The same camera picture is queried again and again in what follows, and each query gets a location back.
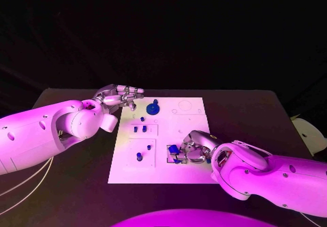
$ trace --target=cable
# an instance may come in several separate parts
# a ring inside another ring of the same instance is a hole
[[[38,172],[21,183],[21,184],[18,184],[11,190],[8,190],[6,192],[3,192],[2,194],[0,194],[0,196],[3,196],[5,194],[8,194],[13,189],[16,189],[22,184],[25,184],[35,176],[37,176],[37,174],[41,172],[41,170],[47,167],[47,164],[44,165],[44,167],[38,170]]]
[[[304,215],[304,217],[319,226],[319,227],[322,227],[306,215]]]
[[[51,169],[51,165],[52,165],[52,161],[54,161],[54,157],[49,159],[51,160],[51,164],[49,164],[49,167],[48,167],[48,170],[47,170],[47,173],[45,173],[45,175],[44,175],[44,178],[42,178],[42,180],[41,180],[41,182],[39,182],[39,184],[37,185],[37,187],[35,187],[35,189],[34,189],[34,191],[29,193],[29,195],[26,195],[26,197],[9,208],[9,209],[6,209],[5,210],[5,212],[2,212],[0,213],[0,215],[2,214],[5,214],[9,210],[12,210],[25,200],[26,200],[26,198],[31,196],[31,194],[35,192],[35,190],[37,190],[37,188],[39,187],[39,185],[41,185],[41,183],[44,182],[44,180],[45,180],[45,178],[47,178],[47,174],[48,174],[48,172],[49,172],[49,169]]]

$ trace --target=dark table surface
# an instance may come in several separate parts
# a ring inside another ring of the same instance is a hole
[[[90,99],[96,92],[49,88],[35,108],[73,99]],[[225,142],[241,140],[277,155],[312,159],[274,92],[147,90],[146,96],[204,97],[211,132]],[[120,118],[122,110],[114,115]],[[313,226],[299,212],[280,208],[257,195],[247,201],[237,200],[218,184],[107,184],[117,131],[119,126],[113,133],[100,129],[93,138],[55,156],[42,185],[24,203],[0,216],[0,226],[103,227],[147,212],[183,208],[231,212],[279,226]],[[2,175],[0,192],[19,184],[42,165]],[[45,170],[2,196],[0,212],[34,190],[44,173]],[[327,226],[326,218],[310,217]]]

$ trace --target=robotic arm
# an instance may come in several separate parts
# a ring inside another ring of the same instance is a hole
[[[134,111],[145,90],[109,85],[93,99],[65,101],[0,119],[0,175],[35,166],[94,136],[113,132],[119,107]]]
[[[202,131],[191,132],[170,155],[192,163],[211,159],[212,178],[237,199],[257,194],[280,207],[327,217],[326,163],[273,155],[238,140],[222,143]]]

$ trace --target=small blue piece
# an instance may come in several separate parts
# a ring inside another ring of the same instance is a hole
[[[178,155],[179,155],[179,148],[178,148],[176,145],[172,145],[172,146],[169,147],[169,152],[170,152],[170,154],[178,154]]]
[[[155,99],[153,103],[149,104],[149,106],[147,106],[147,113],[150,115],[156,115],[159,113],[159,111],[160,111],[159,100]]]
[[[143,160],[142,153],[137,153],[137,160],[139,160],[139,162]]]
[[[181,160],[178,160],[178,159],[175,159],[175,163],[176,163],[176,164],[179,164],[179,163],[182,163],[182,161],[181,161]]]

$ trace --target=black curtain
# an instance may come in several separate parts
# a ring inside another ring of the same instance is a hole
[[[2,111],[42,90],[268,89],[290,115],[327,99],[323,6],[214,2],[6,2],[0,8]]]

